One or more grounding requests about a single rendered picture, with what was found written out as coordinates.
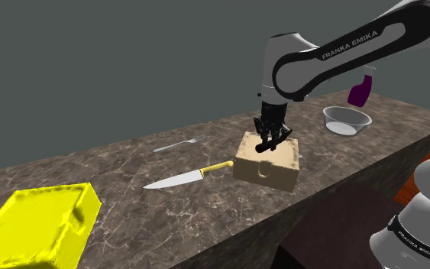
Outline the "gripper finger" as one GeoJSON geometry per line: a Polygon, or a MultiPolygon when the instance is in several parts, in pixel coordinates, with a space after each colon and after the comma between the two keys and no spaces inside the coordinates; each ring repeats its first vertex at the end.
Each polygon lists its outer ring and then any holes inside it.
{"type": "Polygon", "coordinates": [[[267,135],[261,135],[261,142],[255,146],[257,153],[262,153],[270,149],[274,151],[276,146],[287,139],[291,134],[292,129],[283,125],[280,130],[269,138],[267,135]]]}
{"type": "Polygon", "coordinates": [[[254,125],[255,125],[257,133],[260,135],[260,138],[262,140],[262,144],[267,143],[268,142],[269,128],[264,126],[263,121],[262,121],[260,116],[254,118],[254,125]]]}

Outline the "beige open box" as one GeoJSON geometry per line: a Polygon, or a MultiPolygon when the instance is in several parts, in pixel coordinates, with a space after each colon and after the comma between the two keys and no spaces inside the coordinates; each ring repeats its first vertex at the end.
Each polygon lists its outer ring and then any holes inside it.
{"type": "Polygon", "coordinates": [[[234,156],[233,177],[236,180],[267,186],[292,193],[299,175],[299,143],[287,138],[276,146],[258,153],[259,134],[246,131],[234,156]]]}

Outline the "silver fork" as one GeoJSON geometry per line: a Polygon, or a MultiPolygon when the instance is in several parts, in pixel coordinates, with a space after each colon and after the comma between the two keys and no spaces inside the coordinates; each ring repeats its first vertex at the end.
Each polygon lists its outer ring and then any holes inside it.
{"type": "Polygon", "coordinates": [[[164,147],[159,147],[159,148],[154,149],[153,152],[157,153],[157,152],[160,152],[160,151],[165,151],[167,149],[170,149],[172,147],[178,146],[180,144],[195,144],[195,143],[203,140],[204,137],[205,137],[205,135],[200,135],[200,136],[191,138],[189,140],[180,141],[180,142],[177,142],[175,144],[167,145],[167,146],[164,146],[164,147]]]}

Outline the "purple spray bottle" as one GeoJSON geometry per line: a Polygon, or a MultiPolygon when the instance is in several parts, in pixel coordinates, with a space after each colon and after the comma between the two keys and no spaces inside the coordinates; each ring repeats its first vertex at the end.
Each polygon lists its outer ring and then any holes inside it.
{"type": "Polygon", "coordinates": [[[348,96],[348,104],[363,107],[367,102],[373,84],[373,74],[377,70],[374,66],[362,66],[364,79],[361,84],[353,86],[348,96]]]}

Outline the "yellow tray box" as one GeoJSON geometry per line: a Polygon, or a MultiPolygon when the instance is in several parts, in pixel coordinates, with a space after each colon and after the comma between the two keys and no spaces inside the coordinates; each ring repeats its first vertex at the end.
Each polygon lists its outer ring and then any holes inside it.
{"type": "Polygon", "coordinates": [[[101,204],[89,182],[14,191],[0,208],[0,269],[76,269],[101,204]]]}

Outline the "yellow-handled kitchen knife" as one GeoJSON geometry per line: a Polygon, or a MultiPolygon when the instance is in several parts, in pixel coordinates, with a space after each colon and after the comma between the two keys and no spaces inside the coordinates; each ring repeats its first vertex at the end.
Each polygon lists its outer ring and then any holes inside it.
{"type": "Polygon", "coordinates": [[[232,160],[225,161],[219,164],[203,167],[198,170],[192,170],[190,172],[182,173],[163,180],[158,180],[157,182],[150,183],[144,186],[144,189],[157,190],[157,189],[163,189],[163,188],[172,187],[172,186],[179,186],[186,183],[192,183],[198,180],[203,180],[206,172],[210,172],[213,170],[220,170],[225,167],[232,167],[233,165],[234,165],[234,162],[232,160]]]}

